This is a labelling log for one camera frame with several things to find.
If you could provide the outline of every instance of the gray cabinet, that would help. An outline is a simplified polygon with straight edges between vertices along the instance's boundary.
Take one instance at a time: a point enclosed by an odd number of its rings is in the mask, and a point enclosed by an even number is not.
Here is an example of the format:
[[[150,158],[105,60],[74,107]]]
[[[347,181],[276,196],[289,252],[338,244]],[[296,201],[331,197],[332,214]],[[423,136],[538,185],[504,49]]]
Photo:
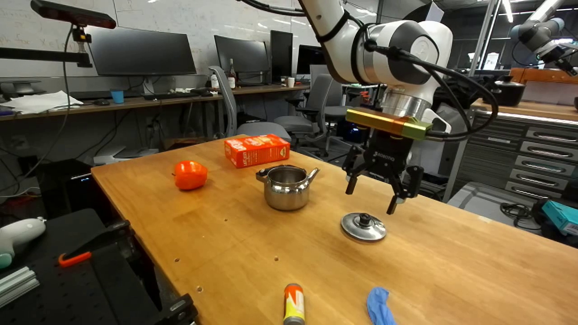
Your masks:
[[[486,120],[486,113],[475,114],[475,125]],[[457,161],[450,196],[482,183],[527,199],[576,201],[578,123],[500,116],[468,140]]]

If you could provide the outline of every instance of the silver lid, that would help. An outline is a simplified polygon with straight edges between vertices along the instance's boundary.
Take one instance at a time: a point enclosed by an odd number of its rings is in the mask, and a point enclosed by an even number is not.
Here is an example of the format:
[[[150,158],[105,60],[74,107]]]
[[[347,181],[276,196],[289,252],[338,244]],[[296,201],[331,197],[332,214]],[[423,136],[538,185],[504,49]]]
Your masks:
[[[376,243],[385,239],[385,225],[367,214],[349,214],[341,219],[341,228],[345,234],[358,241]]]

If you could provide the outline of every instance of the computer monitor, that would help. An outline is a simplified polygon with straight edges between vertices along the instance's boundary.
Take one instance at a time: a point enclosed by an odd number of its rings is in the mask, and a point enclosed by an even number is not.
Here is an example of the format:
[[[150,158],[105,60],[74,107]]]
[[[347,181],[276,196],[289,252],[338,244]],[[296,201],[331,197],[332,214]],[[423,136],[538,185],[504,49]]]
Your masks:
[[[215,35],[219,66],[228,71],[229,60],[237,71],[238,85],[266,85],[269,84],[271,64],[266,42],[226,39]]]
[[[195,75],[186,35],[143,30],[87,28],[89,46],[99,76],[182,76]]]
[[[300,46],[296,73],[311,75],[311,66],[327,66],[323,49],[314,46]]]
[[[293,33],[271,31],[273,82],[293,75]]]

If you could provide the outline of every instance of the office chair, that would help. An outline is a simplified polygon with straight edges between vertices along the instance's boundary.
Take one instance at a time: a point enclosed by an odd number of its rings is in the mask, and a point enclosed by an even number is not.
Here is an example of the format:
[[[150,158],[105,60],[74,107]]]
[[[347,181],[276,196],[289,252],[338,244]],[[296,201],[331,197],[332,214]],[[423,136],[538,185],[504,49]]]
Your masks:
[[[276,123],[248,122],[248,123],[242,123],[240,127],[237,127],[238,109],[237,109],[237,102],[235,102],[233,91],[229,87],[229,82],[220,67],[211,66],[210,71],[215,73],[215,76],[219,80],[220,96],[224,100],[226,116],[228,116],[228,127],[226,127],[228,138],[235,136],[235,134],[248,134],[248,136],[276,134],[278,138],[291,143],[291,136],[287,134],[287,131]]]
[[[293,116],[280,116],[273,120],[275,123],[282,125],[289,132],[289,136],[293,138],[293,145],[320,147],[320,143],[323,141],[327,134],[325,105],[327,105],[331,84],[332,84],[332,78],[329,75],[318,76],[311,85],[311,93],[304,109],[300,109]]]

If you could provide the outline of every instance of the metal drawer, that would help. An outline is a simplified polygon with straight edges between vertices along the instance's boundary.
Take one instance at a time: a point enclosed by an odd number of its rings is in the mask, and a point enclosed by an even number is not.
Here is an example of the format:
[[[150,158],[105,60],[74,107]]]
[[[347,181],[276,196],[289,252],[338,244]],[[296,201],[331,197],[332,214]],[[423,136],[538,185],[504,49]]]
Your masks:
[[[506,190],[518,194],[518,196],[524,196],[524,197],[529,197],[529,199],[535,199],[535,201],[547,201],[547,199],[560,199],[562,197],[562,194],[558,194],[558,192],[549,192],[549,190],[542,190],[542,188],[535,188],[535,187],[527,187],[527,185],[513,183],[513,181],[506,183]]]
[[[511,170],[509,179],[529,185],[529,187],[538,187],[538,188],[547,188],[555,192],[564,192],[567,187],[567,181],[562,178],[553,178],[547,174],[533,174],[526,170]]]
[[[520,152],[549,160],[578,161],[578,149],[556,147],[547,143],[524,141]]]
[[[560,131],[560,129],[538,129],[531,127],[527,129],[526,138],[538,140],[538,141],[551,141],[558,145],[578,145],[578,134],[576,131]]]
[[[515,161],[515,167],[535,170],[535,172],[544,172],[544,174],[553,174],[553,176],[562,176],[562,178],[571,178],[576,170],[574,165],[560,163],[560,161],[547,161],[540,158],[529,158],[529,156],[518,156]]]

